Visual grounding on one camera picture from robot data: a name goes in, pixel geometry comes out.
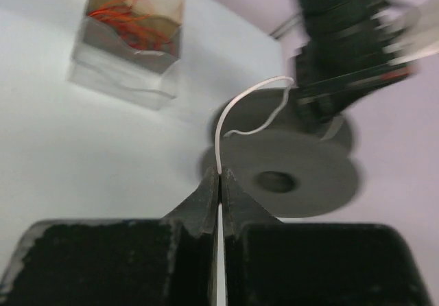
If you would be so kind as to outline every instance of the orange wire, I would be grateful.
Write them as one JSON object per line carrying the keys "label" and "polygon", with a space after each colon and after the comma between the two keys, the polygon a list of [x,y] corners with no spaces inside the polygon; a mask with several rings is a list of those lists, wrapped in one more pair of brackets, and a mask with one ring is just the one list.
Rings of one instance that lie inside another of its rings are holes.
{"label": "orange wire", "polygon": [[[126,1],[133,1],[132,5],[115,5],[115,4],[125,4]],[[129,46],[138,50],[147,50],[150,48],[150,41],[148,36],[153,36],[156,39],[155,44],[152,46],[153,50],[160,50],[163,44],[169,45],[169,50],[174,53],[174,44],[170,41],[168,37],[160,32],[157,32],[153,28],[143,27],[135,23],[135,21],[140,21],[146,19],[151,14],[144,14],[143,16],[134,16],[132,11],[133,6],[138,0],[114,0],[109,1],[97,10],[94,10],[88,14],[102,23],[105,23],[116,29],[119,37],[124,40]]]}

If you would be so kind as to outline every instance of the cable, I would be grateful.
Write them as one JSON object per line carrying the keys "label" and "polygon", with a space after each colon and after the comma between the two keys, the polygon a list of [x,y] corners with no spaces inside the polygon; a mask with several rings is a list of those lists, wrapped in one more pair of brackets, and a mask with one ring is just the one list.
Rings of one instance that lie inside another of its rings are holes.
{"label": "cable", "polygon": [[260,126],[257,129],[251,130],[251,131],[239,131],[239,130],[231,130],[227,133],[224,134],[223,138],[228,138],[230,137],[232,134],[236,133],[236,134],[241,134],[243,136],[248,136],[249,134],[254,134],[254,133],[258,133],[264,129],[266,129],[276,118],[276,116],[284,109],[284,107],[287,105],[288,103],[288,97],[289,97],[289,91],[291,90],[291,88],[293,87],[293,84],[288,84],[288,86],[284,89],[283,91],[283,98],[282,98],[282,102],[281,104],[275,109],[273,110],[273,113],[270,114],[270,116],[268,117],[267,121],[265,121],[265,123]]}
{"label": "cable", "polygon": [[277,27],[273,32],[270,33],[270,36],[276,40],[280,40],[282,37],[287,35],[292,29],[294,29],[301,21],[300,14],[293,14],[286,21],[281,23],[279,27]]}
{"label": "cable", "polygon": [[218,174],[221,175],[222,173],[222,164],[221,164],[221,153],[220,153],[220,139],[221,139],[221,128],[222,125],[224,123],[224,120],[226,119],[226,116],[228,114],[228,112],[230,112],[230,110],[233,108],[233,106],[242,98],[246,97],[247,95],[251,94],[251,92],[256,91],[257,89],[261,88],[262,86],[265,86],[269,83],[273,83],[276,81],[281,81],[281,80],[288,80],[291,82],[291,84],[294,84],[295,81],[293,78],[289,77],[289,76],[276,76],[274,78],[269,78],[267,80],[264,80],[250,88],[248,88],[247,90],[245,90],[243,93],[240,93],[239,95],[237,95],[235,98],[232,99],[231,102],[228,103],[228,105],[225,107],[225,109],[222,111],[221,116],[219,117],[218,123],[217,123],[217,127],[215,130],[215,157],[216,157],[216,163],[217,163],[217,170],[218,170]]}

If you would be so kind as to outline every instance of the wire strand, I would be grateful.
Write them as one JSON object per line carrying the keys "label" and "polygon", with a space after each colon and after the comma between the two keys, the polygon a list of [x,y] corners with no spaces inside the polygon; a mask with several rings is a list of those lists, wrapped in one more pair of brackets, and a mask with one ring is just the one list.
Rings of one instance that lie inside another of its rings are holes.
{"label": "wire strand", "polygon": [[[136,15],[133,6],[137,1],[146,1],[151,6],[151,12]],[[161,50],[163,45],[169,45],[169,51],[174,54],[174,45],[164,34],[154,28],[142,26],[139,21],[148,19],[154,14],[154,6],[149,0],[114,0],[104,3],[99,9],[88,13],[88,16],[116,29],[119,37],[130,47],[137,50]]]}
{"label": "wire strand", "polygon": [[301,15],[293,14],[286,21],[281,23],[273,32],[270,33],[272,38],[280,40],[282,37],[289,34],[294,28],[301,23]]}
{"label": "wire strand", "polygon": [[267,85],[269,83],[273,83],[273,82],[277,82],[277,81],[282,81],[282,80],[288,80],[288,81],[290,81],[290,84],[294,84],[295,83],[294,79],[292,77],[290,77],[290,76],[276,76],[274,78],[266,79],[266,80],[264,80],[264,81],[262,81],[262,82],[260,82],[260,83],[258,83],[256,85],[254,85],[254,86],[251,86],[250,88],[248,88],[244,92],[238,94],[235,98],[232,99],[231,102],[228,103],[228,105],[222,111],[221,116],[219,116],[219,120],[218,120],[217,127],[216,127],[216,130],[215,130],[215,140],[214,140],[214,144],[215,144],[215,157],[216,157],[217,171],[218,171],[219,175],[221,175],[221,173],[222,173],[221,152],[220,152],[221,128],[222,128],[222,126],[224,124],[224,120],[226,119],[227,114],[230,112],[230,110],[233,108],[233,106],[236,105],[237,102],[239,102],[239,100],[241,100],[242,98],[244,98],[247,95],[251,94],[251,92],[254,92],[257,89],[259,89],[262,86],[265,86],[265,85]]}
{"label": "wire strand", "polygon": [[270,116],[268,117],[267,121],[265,121],[265,123],[262,126],[260,126],[257,129],[254,129],[254,130],[251,130],[251,131],[246,131],[246,132],[239,131],[239,130],[231,130],[231,131],[225,133],[223,138],[229,138],[234,133],[241,134],[243,136],[248,136],[250,134],[258,133],[258,132],[260,132],[262,130],[265,130],[271,123],[273,123],[273,121],[277,117],[277,115],[287,105],[288,97],[289,97],[289,91],[292,89],[292,87],[293,87],[293,84],[291,83],[291,84],[288,84],[288,86],[284,89],[281,104],[275,110],[273,110],[273,113],[270,114]]}

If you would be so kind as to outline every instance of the tangled wires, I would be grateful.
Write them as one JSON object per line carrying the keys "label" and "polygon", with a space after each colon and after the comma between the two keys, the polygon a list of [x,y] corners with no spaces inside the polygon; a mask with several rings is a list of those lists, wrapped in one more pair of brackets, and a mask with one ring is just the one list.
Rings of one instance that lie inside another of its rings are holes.
{"label": "tangled wires", "polygon": [[[148,2],[151,12],[143,15],[134,12],[133,7],[137,1]],[[153,14],[154,8],[148,0],[114,0],[101,5],[100,8],[87,15],[112,27],[119,37],[133,49],[159,51],[166,44],[173,53],[171,40],[154,28],[146,26],[147,19],[150,19]]]}

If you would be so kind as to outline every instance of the clear plastic box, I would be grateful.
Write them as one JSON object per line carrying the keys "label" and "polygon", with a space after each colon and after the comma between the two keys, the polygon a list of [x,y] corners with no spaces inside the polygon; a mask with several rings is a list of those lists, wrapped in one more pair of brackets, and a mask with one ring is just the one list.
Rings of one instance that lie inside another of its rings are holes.
{"label": "clear plastic box", "polygon": [[88,0],[71,57],[70,81],[153,109],[177,96],[184,0],[162,0],[167,6],[161,0],[148,1],[154,15],[142,24],[160,30],[169,42],[160,49],[129,46],[111,26],[88,16],[99,6],[99,1]]}

